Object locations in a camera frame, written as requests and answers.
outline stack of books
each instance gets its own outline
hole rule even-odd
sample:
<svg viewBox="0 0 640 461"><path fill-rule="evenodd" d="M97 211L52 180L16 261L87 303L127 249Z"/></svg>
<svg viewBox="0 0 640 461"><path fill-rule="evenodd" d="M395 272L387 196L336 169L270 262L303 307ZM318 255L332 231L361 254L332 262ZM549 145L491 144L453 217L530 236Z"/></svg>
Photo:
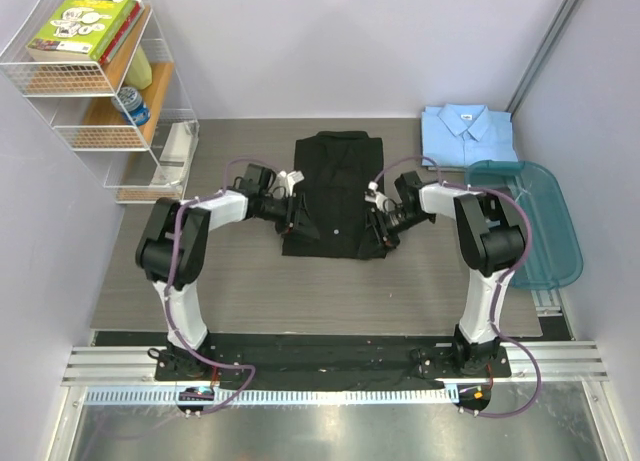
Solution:
<svg viewBox="0 0 640 461"><path fill-rule="evenodd" d="M109 63L143 11L139 0L65 0L27 51L41 62Z"/></svg>

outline green book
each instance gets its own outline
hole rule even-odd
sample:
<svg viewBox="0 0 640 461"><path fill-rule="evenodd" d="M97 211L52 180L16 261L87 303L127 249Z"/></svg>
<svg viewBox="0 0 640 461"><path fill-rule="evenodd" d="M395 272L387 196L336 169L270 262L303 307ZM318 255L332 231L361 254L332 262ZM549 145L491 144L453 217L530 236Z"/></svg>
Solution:
<svg viewBox="0 0 640 461"><path fill-rule="evenodd" d="M27 45L36 61L98 61L134 0L65 0Z"/></svg>

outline red book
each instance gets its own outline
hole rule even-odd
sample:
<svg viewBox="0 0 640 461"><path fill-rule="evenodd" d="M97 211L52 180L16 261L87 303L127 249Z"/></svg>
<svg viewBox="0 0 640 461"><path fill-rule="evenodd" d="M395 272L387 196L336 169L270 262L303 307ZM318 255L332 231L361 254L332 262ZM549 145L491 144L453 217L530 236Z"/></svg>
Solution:
<svg viewBox="0 0 640 461"><path fill-rule="evenodd" d="M120 26L120 29L109 43L109 46L107 46L107 49L105 49L104 53L102 53L102 56L100 56L100 64L104 64L107 60L111 61L111 58L113 57L112 54L115 54L116 51L118 51L118 49L122 45L122 42L131 32L131 29L133 28L135 22L138 20L141 14L142 6L139 2L136 2L136 5L131 10L131 13L129 13L129 16L127 16L127 19L124 20L124 23L122 23L122 26Z"/></svg>

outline blue jar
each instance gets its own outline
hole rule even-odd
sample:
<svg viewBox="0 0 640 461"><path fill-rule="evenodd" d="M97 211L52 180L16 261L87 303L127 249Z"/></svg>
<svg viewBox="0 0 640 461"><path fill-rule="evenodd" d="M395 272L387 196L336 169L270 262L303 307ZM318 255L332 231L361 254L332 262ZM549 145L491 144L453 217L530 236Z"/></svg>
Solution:
<svg viewBox="0 0 640 461"><path fill-rule="evenodd" d="M118 91L118 99L120 100L120 103L118 103L116 98L112 98L111 102L120 112L122 118L127 124L130 123L127 113L129 113L129 116L131 116L131 119L136 126L142 126L144 123L149 121L149 118L151 117L149 108L147 108L144 99L142 99L142 96L136 88L132 88L131 86L120 88L120 91Z"/></svg>

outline blue shirt collar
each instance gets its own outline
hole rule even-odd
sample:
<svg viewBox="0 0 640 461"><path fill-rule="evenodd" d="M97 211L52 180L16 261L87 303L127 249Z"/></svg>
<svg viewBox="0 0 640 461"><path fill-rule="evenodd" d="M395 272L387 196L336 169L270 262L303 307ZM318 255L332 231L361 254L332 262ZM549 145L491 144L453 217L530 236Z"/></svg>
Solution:
<svg viewBox="0 0 640 461"><path fill-rule="evenodd" d="M486 106L479 107L482 108L482 111L470 126L467 126L465 122L462 121L460 114L451 104L445 104L438 113L438 117L454 136L460 136L465 131L468 131L476 141L480 141L491 126L492 120L489 109Z"/></svg>

